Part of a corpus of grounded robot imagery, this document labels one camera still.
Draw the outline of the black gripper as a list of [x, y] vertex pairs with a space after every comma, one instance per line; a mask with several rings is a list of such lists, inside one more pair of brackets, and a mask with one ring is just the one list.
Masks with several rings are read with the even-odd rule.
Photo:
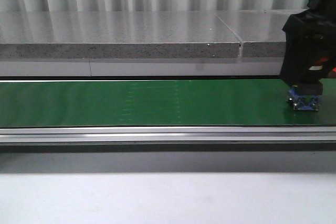
[[310, 11], [290, 15], [280, 78], [287, 85], [318, 81], [335, 68], [335, 0], [309, 0]]

